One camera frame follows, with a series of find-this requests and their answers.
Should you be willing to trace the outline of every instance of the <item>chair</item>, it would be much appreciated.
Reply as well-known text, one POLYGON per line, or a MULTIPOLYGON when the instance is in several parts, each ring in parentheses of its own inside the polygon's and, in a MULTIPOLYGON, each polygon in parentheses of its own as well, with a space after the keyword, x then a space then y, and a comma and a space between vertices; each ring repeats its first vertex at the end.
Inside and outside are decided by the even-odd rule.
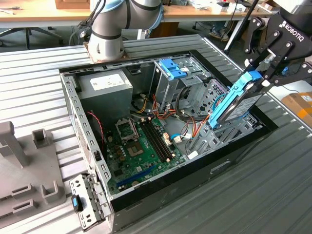
POLYGON ((46 35, 49 35, 49 36, 52 36, 52 37, 55 37, 58 39, 58 43, 60 45, 63 45, 64 44, 64 40, 63 38, 58 35, 58 34, 55 34, 55 33, 51 33, 49 31, 46 31, 46 30, 43 30, 42 28, 37 28, 37 27, 34 27, 34 28, 11 28, 11 29, 8 29, 4 32, 1 32, 0 33, 0 38, 1 37, 4 37, 6 35, 9 35, 9 34, 12 34, 12 33, 15 33, 15 32, 18 32, 18 31, 22 31, 22 30, 25 30, 25 34, 26 34, 26 48, 29 50, 30 49, 30 44, 29 44, 29 36, 31 36, 31 31, 37 31, 37 32, 40 32, 40 33, 43 33, 43 34, 46 34, 46 35))

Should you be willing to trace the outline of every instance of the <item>metal table surface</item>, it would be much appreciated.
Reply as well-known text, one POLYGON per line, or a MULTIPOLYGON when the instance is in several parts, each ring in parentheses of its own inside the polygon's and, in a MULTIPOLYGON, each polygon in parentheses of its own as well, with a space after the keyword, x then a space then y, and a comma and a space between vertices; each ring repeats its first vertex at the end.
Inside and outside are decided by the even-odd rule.
MULTIPOLYGON (((198 50, 231 81, 241 73, 236 64, 198 35, 127 41, 125 48, 131 58, 198 50)), ((39 128, 52 131, 68 197, 68 180, 87 169, 68 117, 58 68, 88 63, 82 46, 4 53, 0 57, 0 121, 11 120, 16 137, 39 128)), ((311 233, 311 133, 270 96, 264 96, 258 106, 280 126, 277 131, 237 166, 120 233, 311 233)), ((102 223, 89 233, 105 230, 106 223, 102 223)), ((51 231, 82 233, 70 198, 0 233, 51 231)))

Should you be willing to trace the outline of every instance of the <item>metal case frame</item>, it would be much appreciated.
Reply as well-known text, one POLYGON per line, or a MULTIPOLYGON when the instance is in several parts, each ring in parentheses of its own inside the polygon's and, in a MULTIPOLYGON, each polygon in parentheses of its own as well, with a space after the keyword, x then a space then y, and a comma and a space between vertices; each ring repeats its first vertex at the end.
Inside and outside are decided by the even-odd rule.
MULTIPOLYGON (((164 54, 159 55, 156 58, 176 58, 183 54, 190 54, 190 56, 195 57, 197 61, 211 72, 211 74, 223 85, 232 85, 232 83, 198 51, 182 51, 169 55, 164 54)), ((153 60, 157 60, 156 58, 149 58, 143 61, 153 62, 153 60)), ((136 64, 136 61, 138 60, 139 59, 123 61, 122 63, 125 66, 128 66, 136 64)), ((98 161, 95 158, 95 155, 98 155, 99 147, 81 107, 79 98, 76 95, 73 78, 75 73, 84 72, 87 74, 94 70, 105 71, 107 67, 115 66, 117 68, 119 65, 121 65, 120 62, 108 62, 60 69, 60 73, 62 73, 62 85, 65 92, 66 104, 70 115, 72 115, 71 120, 76 135, 78 136, 79 144, 85 152, 84 159, 88 162, 88 171, 90 173, 97 172, 100 180, 106 183, 110 179, 111 173, 102 156, 101 160, 98 161)), ((219 175, 229 166, 241 161, 256 144, 278 128, 278 126, 256 106, 251 109, 250 113, 262 123, 263 127, 248 136, 242 137, 212 153, 189 160, 188 164, 179 168, 173 168, 173 171, 170 173, 145 183, 144 186, 137 186, 132 191, 122 194, 119 197, 109 197, 109 191, 104 186, 107 199, 110 200, 110 206, 112 208, 111 212, 115 213, 114 217, 111 216, 111 218, 114 219, 112 230, 116 231, 128 226, 150 212, 219 175)))

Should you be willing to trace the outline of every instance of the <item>open computer tower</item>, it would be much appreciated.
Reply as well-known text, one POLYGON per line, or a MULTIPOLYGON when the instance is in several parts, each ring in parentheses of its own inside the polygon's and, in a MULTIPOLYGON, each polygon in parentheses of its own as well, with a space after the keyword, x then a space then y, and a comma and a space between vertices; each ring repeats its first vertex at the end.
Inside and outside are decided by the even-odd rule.
POLYGON ((231 83, 198 51, 60 69, 88 173, 70 181, 84 231, 113 232, 237 164, 277 126, 256 106, 212 129, 231 83))

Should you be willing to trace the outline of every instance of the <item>blue drive bracket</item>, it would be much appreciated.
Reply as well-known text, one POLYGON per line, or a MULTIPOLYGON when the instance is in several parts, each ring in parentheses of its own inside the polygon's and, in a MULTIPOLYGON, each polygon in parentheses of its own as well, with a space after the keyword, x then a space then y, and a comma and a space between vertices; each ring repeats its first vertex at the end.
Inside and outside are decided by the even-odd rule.
POLYGON ((187 77, 187 73, 182 72, 179 65, 175 64, 171 59, 159 61, 159 65, 164 69, 172 79, 187 77))
POLYGON ((217 127, 219 118, 223 113, 230 107, 230 105, 236 100, 237 97, 241 96, 245 92, 245 87, 251 81, 257 81, 261 79, 262 76, 257 71, 251 71, 244 73, 231 87, 228 94, 225 96, 223 101, 217 106, 217 108, 210 115, 208 122, 212 128, 217 127))

